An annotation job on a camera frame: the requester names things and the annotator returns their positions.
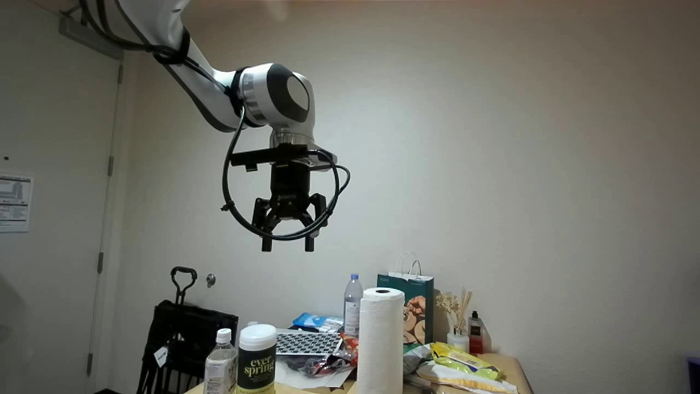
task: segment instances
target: plastic bottle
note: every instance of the plastic bottle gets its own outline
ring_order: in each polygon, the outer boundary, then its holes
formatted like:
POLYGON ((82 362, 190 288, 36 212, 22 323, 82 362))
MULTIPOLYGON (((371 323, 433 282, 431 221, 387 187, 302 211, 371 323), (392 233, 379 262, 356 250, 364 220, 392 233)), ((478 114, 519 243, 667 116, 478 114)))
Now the plastic bottle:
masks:
POLYGON ((235 349, 231 329, 216 330, 216 349, 206 358, 204 394, 226 394, 234 383, 235 349))
POLYGON ((363 301, 363 284, 358 273, 349 273, 349 282, 344 295, 344 334, 345 337, 358 337, 358 303, 363 301))
POLYGON ((473 311, 473 318, 468 318, 468 353, 482 353, 482 323, 476 311, 473 311))

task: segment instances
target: wall sign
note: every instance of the wall sign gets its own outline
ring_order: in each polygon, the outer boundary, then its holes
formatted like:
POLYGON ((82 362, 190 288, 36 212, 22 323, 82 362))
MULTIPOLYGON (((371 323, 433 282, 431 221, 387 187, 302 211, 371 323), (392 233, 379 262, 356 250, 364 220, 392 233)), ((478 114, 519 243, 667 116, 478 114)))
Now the wall sign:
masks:
POLYGON ((29 233, 30 188, 29 176, 0 168, 0 234, 29 233))

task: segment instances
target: paper towel roll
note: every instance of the paper towel roll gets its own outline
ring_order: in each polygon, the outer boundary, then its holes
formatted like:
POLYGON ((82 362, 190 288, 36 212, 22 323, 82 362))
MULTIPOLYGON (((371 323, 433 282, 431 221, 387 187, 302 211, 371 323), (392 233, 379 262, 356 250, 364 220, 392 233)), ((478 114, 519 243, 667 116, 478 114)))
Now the paper towel roll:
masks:
POLYGON ((401 291, 364 290, 358 310, 356 394, 401 392, 401 291))

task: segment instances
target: water bottle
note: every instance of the water bottle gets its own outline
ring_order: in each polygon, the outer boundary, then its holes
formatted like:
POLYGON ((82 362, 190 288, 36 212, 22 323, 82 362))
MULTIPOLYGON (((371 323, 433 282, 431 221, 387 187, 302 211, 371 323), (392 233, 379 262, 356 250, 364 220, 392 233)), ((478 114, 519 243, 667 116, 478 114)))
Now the water bottle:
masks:
POLYGON ((206 358, 204 394, 226 394, 234 383, 235 351, 231 329, 216 330, 216 349, 206 358))
POLYGON ((349 282, 344 295, 344 334, 345 337, 358 337, 358 303, 363 301, 363 284, 358 273, 349 273, 349 282))

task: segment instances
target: cluttered table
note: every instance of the cluttered table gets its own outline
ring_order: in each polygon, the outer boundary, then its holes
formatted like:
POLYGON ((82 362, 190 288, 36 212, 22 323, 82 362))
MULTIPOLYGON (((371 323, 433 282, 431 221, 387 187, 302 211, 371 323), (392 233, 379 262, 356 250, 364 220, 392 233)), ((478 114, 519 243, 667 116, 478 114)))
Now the cluttered table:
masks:
MULTIPOLYGON (((478 354, 478 359, 497 365, 504 375, 504 382, 516 386, 519 394, 532 394, 527 376, 524 376, 520 364, 513 358, 504 358, 504 354, 499 354, 499 353, 486 353, 486 354, 478 354)), ((339 389, 294 389, 294 387, 276 383, 276 394, 311 394, 311 392, 312 394, 323 394, 323 392, 351 394, 354 392, 351 386, 354 386, 354 382, 345 382, 344 387, 339 387, 339 389)), ((188 389, 185 394, 204 394, 204 389, 200 389, 200 386, 196 386, 196 387, 188 389)), ((463 389, 439 387, 439 394, 463 394, 463 389)))

